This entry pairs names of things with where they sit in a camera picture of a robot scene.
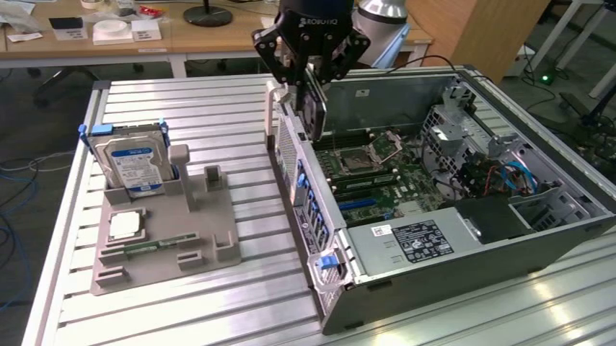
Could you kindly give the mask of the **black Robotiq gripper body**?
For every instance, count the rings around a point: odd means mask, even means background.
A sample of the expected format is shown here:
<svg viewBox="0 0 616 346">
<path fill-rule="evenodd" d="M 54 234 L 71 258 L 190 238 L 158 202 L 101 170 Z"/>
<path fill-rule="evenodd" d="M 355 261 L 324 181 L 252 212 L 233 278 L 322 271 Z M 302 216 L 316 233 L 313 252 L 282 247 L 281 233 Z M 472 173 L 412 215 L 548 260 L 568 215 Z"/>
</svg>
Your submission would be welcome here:
<svg viewBox="0 0 616 346">
<path fill-rule="evenodd" d="M 276 27 L 296 58 L 335 54 L 353 31 L 353 1 L 281 1 Z"/>
</svg>

